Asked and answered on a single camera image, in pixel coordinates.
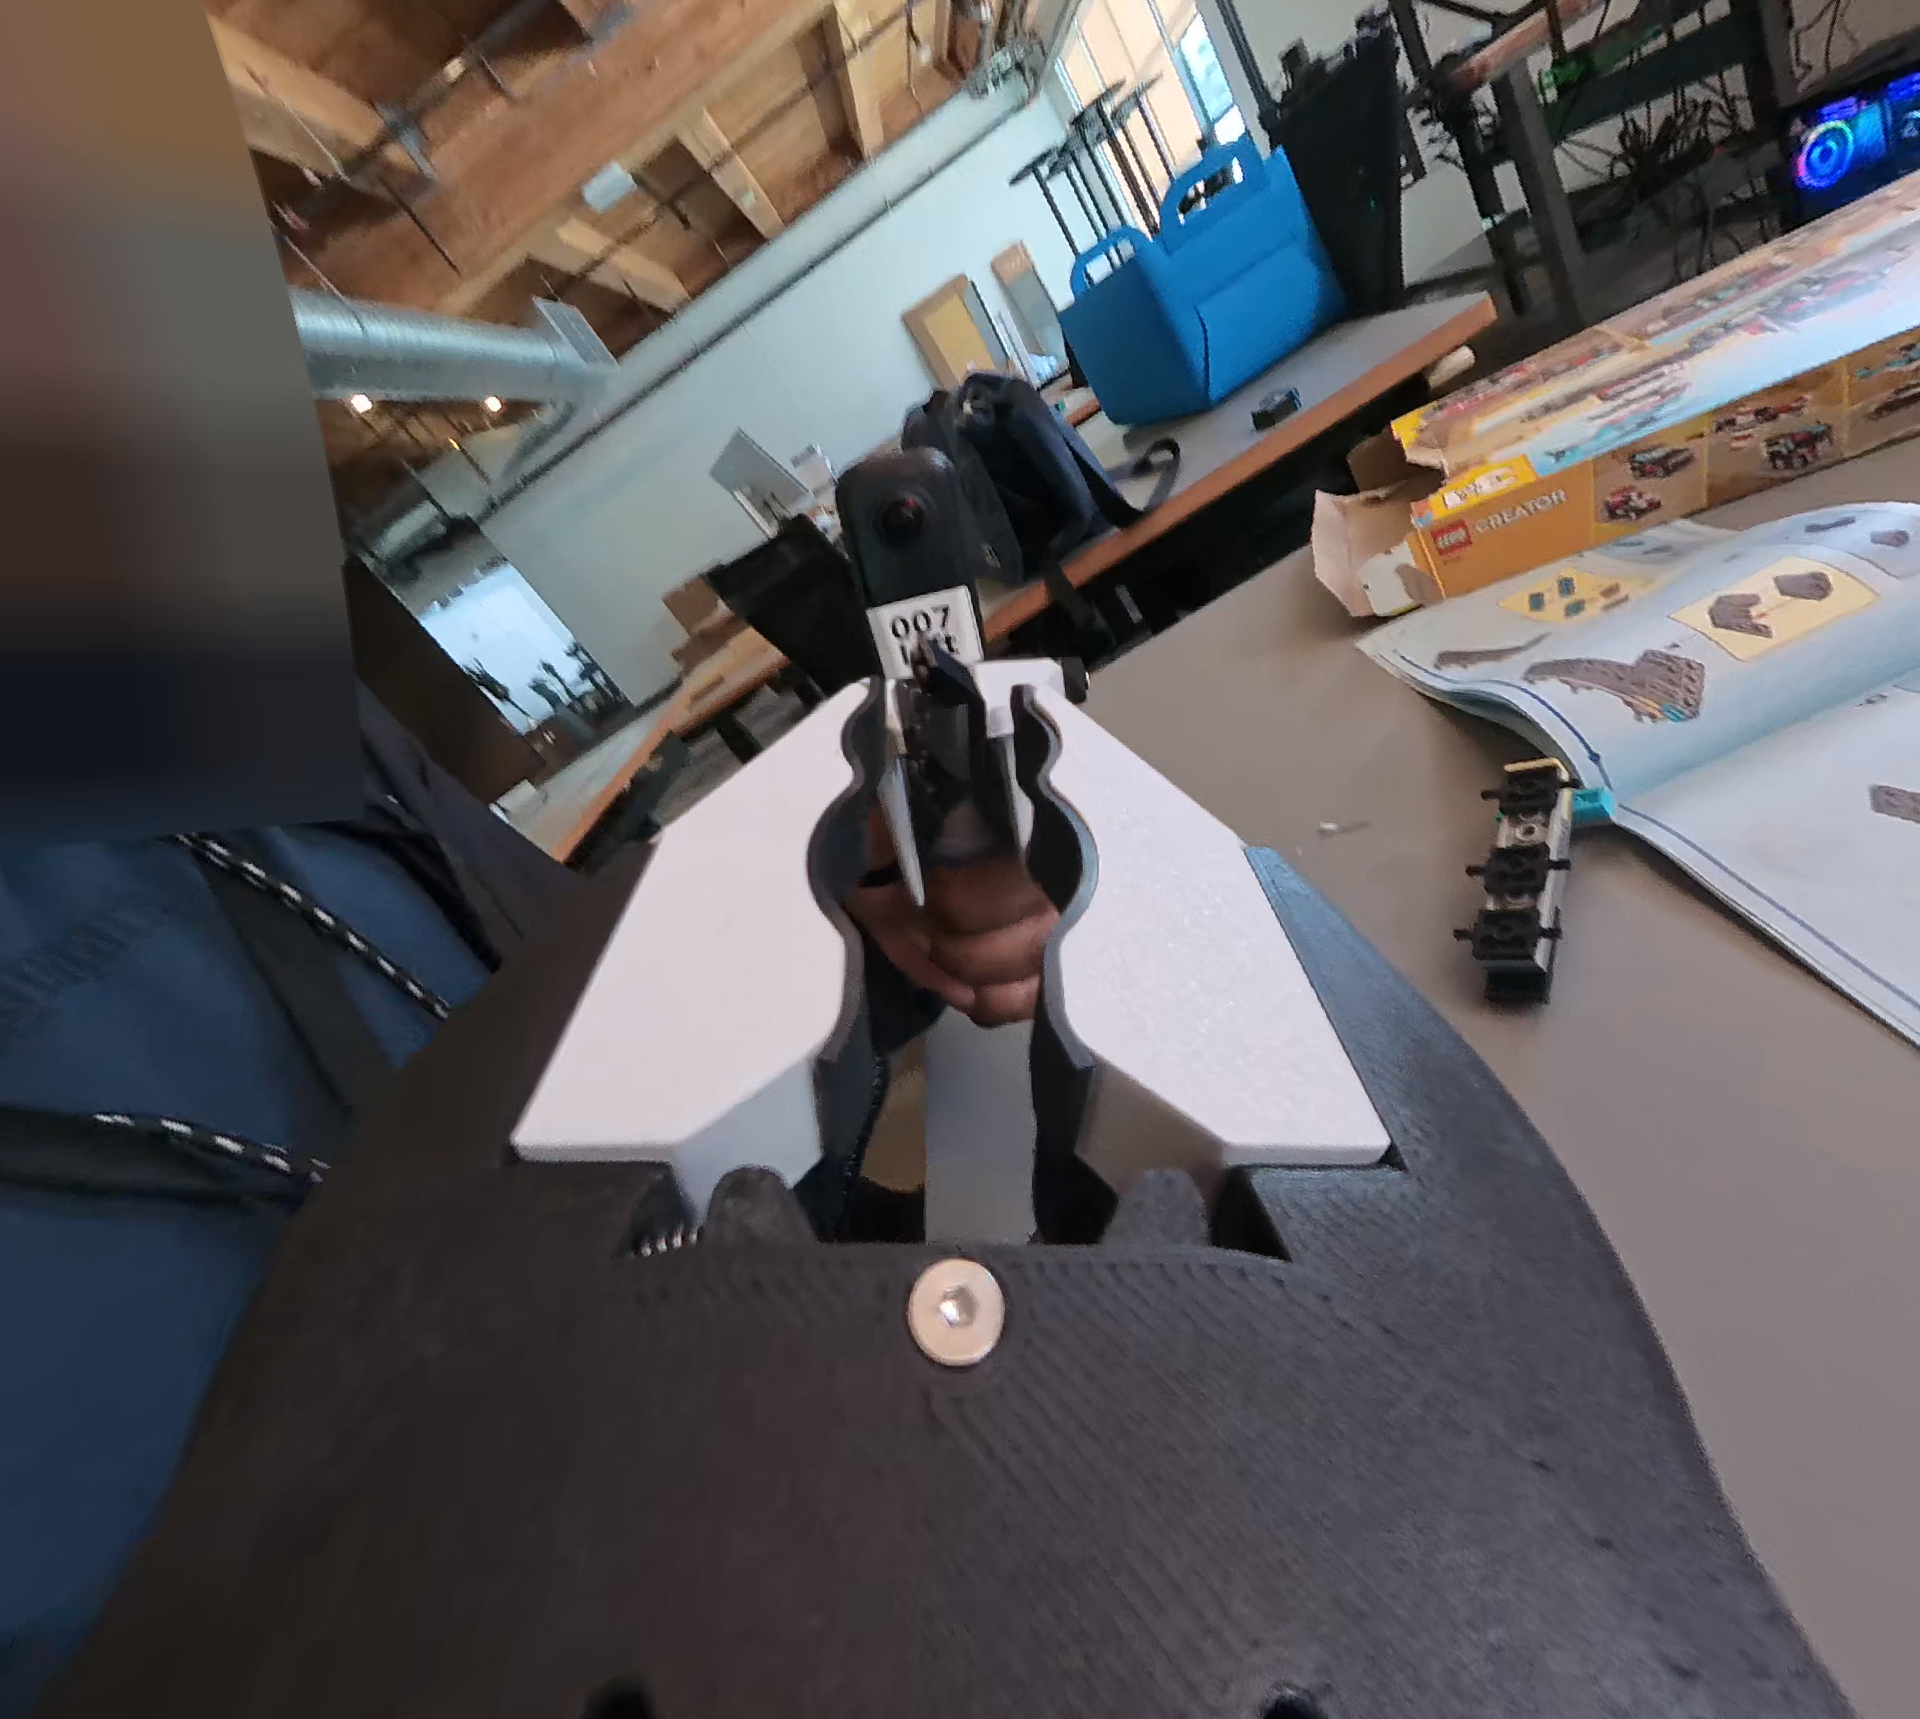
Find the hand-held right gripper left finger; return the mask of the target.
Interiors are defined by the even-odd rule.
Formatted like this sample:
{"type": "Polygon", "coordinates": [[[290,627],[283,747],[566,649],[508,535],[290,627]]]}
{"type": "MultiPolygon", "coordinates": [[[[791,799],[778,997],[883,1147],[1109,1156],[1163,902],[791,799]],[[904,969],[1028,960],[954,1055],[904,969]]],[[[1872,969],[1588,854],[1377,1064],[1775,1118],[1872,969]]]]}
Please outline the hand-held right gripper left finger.
{"type": "Polygon", "coordinates": [[[883,1090],[847,899],[884,705],[883,681],[851,684],[664,829],[520,1113],[520,1161],[662,1163],[695,1212],[764,1170],[840,1214],[883,1090]]]}

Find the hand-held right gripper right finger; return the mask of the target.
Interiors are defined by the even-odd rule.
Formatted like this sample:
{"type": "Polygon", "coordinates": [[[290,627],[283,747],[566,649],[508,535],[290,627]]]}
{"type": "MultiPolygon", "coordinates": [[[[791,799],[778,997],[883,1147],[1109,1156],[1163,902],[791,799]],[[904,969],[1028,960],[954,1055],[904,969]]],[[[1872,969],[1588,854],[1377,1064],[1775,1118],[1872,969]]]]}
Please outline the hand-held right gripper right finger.
{"type": "Polygon", "coordinates": [[[1031,1030],[1038,1235],[1098,1242],[1159,1171],[1208,1216],[1230,1175],[1378,1166],[1394,1135],[1250,846],[1046,684],[1020,684],[1020,796],[1056,907],[1031,1030]]]}

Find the long grey black brick assembly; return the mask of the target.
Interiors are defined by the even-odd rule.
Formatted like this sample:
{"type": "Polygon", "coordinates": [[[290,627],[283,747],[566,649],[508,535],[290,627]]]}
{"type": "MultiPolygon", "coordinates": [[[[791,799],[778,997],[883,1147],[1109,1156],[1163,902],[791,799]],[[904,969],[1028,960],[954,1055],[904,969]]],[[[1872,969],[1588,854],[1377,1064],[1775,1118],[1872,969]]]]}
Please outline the long grey black brick assembly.
{"type": "Polygon", "coordinates": [[[1575,833],[1608,822],[1614,796],[1582,786],[1561,758],[1536,757],[1508,764],[1482,799],[1494,806],[1494,840],[1469,868],[1479,903],[1455,940],[1470,952],[1491,1004],[1539,1008],[1551,997],[1575,833]]]}

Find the person's left hand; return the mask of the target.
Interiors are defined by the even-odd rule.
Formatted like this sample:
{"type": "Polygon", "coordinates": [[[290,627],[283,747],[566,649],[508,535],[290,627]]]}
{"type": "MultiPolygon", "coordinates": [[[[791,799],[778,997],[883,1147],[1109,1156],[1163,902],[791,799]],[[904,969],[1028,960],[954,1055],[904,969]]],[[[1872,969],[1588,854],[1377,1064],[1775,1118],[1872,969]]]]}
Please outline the person's left hand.
{"type": "Polygon", "coordinates": [[[1010,850],[923,868],[921,896],[901,868],[856,884],[847,913],[918,990],[976,1027],[1015,1027],[1038,1016],[1043,955],[1057,907],[1010,850]]]}

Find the black office chair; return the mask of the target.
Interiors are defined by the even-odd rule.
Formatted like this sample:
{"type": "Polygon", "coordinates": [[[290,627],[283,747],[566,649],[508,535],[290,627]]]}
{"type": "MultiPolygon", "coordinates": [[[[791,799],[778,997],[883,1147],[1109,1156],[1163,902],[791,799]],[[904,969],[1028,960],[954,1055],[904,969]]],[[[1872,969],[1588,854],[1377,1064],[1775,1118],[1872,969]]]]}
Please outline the black office chair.
{"type": "Polygon", "coordinates": [[[711,564],[703,581],[817,691],[835,694],[883,673],[849,554],[806,517],[711,564]]]}

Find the dark backpack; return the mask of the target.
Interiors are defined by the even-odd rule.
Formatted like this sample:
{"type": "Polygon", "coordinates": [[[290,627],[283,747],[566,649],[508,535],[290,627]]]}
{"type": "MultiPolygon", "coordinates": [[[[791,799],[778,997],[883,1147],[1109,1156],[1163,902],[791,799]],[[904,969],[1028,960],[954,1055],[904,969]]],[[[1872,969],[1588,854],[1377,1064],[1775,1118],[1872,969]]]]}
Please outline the dark backpack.
{"type": "Polygon", "coordinates": [[[1131,471],[1155,482],[1147,506],[1133,506],[1038,387],[997,372],[935,391],[900,433],[904,453],[932,448],[957,469],[975,567],[999,587],[1043,578],[1095,538],[1135,528],[1168,503],[1180,465],[1180,444],[1152,440],[1131,471]]]}

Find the leaning wooden board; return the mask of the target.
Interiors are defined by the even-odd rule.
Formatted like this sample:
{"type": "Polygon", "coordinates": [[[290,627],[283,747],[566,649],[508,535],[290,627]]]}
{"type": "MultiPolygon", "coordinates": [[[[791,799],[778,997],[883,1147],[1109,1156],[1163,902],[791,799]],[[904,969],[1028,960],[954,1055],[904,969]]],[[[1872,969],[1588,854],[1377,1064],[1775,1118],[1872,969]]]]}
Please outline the leaning wooden board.
{"type": "Polygon", "coordinates": [[[975,373],[1004,373],[1010,362],[997,321],[967,273],[907,307],[901,324],[944,391],[964,387],[975,373]]]}

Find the orange-edged table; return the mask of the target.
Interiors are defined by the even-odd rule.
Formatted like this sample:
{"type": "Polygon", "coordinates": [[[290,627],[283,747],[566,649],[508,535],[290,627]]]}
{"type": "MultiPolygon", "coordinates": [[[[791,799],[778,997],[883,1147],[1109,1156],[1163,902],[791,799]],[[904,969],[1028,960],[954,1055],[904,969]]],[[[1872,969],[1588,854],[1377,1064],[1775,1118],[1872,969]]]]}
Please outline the orange-edged table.
{"type": "Polygon", "coordinates": [[[756,631],[746,631],[682,684],[644,719],[615,730],[570,767],[555,773],[531,813],[517,815],[517,829],[551,860],[572,861],[588,833],[628,799],[644,773],[664,764],[674,740],[692,740],[720,729],[736,705],[763,688],[813,694],[805,670],[788,662],[756,631]]]}

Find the wooden-edged table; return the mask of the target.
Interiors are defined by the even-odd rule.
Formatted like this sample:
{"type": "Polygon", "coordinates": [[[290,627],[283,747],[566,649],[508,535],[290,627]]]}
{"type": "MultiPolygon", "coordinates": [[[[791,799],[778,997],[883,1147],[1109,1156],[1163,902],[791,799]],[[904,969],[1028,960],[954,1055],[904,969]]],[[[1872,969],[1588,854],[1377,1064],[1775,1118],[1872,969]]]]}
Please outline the wooden-edged table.
{"type": "Polygon", "coordinates": [[[1423,400],[1440,358],[1497,324],[1498,307],[1482,291],[1355,317],[1208,411],[1126,429],[1120,462],[1144,458],[1152,440],[1180,444],[1173,492],[1135,528],[1068,554],[1064,581],[1115,616],[1128,647],[1258,578],[1306,542],[1320,474],[1423,400]],[[1302,391],[1302,416],[1253,429],[1253,404],[1278,387],[1302,391]]]}

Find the person's blue hoodie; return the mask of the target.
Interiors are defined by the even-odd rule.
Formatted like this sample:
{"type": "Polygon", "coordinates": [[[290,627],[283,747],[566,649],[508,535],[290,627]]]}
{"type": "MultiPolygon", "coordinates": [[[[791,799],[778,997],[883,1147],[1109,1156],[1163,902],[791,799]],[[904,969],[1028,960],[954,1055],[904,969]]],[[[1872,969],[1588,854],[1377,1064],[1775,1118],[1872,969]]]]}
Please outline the person's blue hoodie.
{"type": "MultiPolygon", "coordinates": [[[[4,1106],[332,1163],[495,973],[361,822],[4,854],[4,1106]]],[[[4,1714],[148,1535],[288,1202],[4,1187],[4,1714]]]]}

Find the open instruction booklet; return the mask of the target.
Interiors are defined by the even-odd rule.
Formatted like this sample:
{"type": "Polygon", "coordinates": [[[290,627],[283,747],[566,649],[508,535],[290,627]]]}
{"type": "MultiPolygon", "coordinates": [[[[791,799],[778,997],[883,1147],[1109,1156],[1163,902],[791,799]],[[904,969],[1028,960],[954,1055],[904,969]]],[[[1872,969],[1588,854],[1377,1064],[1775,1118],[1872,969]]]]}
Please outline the open instruction booklet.
{"type": "Polygon", "coordinates": [[[1668,521],[1357,647],[1917,1040],[1917,506],[1668,521]]]}

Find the black-framed equipment workbench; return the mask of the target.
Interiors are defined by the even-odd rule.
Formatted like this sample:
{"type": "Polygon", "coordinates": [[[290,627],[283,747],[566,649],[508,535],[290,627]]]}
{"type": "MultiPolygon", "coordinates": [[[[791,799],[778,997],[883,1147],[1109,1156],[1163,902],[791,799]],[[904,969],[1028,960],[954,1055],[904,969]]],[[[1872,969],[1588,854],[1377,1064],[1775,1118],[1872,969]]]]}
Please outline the black-framed equipment workbench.
{"type": "Polygon", "coordinates": [[[1692,185],[1780,185],[1809,66],[1790,0],[1525,0],[1415,76],[1455,144],[1502,278],[1542,275],[1569,324],[1596,317],[1590,254],[1692,185]]]}

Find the printed cardboard toy box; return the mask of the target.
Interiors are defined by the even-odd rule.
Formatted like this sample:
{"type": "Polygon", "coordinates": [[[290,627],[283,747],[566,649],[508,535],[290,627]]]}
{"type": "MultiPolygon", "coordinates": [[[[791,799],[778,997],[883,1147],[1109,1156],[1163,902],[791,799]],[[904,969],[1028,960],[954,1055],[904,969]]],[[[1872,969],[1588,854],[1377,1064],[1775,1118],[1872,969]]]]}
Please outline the printed cardboard toy box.
{"type": "Polygon", "coordinates": [[[1317,493],[1357,620],[1462,598],[1917,434],[1917,172],[1398,416],[1317,493]]]}

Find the computer tower with glowing fan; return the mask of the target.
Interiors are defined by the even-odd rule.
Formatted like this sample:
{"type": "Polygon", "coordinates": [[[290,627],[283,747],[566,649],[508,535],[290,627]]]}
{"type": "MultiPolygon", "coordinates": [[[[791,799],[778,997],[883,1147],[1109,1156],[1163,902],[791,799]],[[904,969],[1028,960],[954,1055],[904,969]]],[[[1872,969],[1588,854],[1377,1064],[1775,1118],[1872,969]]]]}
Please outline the computer tower with glowing fan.
{"type": "Polygon", "coordinates": [[[1867,76],[1794,105],[1784,165],[1797,225],[1917,172],[1917,69],[1867,76]]]}

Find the silver metal air duct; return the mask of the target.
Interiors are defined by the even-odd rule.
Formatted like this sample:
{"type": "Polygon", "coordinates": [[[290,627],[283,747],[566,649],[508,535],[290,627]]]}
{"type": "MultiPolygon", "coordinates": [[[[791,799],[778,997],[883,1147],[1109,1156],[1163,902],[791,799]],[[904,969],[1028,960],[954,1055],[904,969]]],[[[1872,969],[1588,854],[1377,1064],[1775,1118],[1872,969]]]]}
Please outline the silver metal air duct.
{"type": "Polygon", "coordinates": [[[616,367],[586,314],[533,302],[524,324],[429,314],[330,291],[290,291],[309,387],[321,402],[577,404],[616,367]]]}

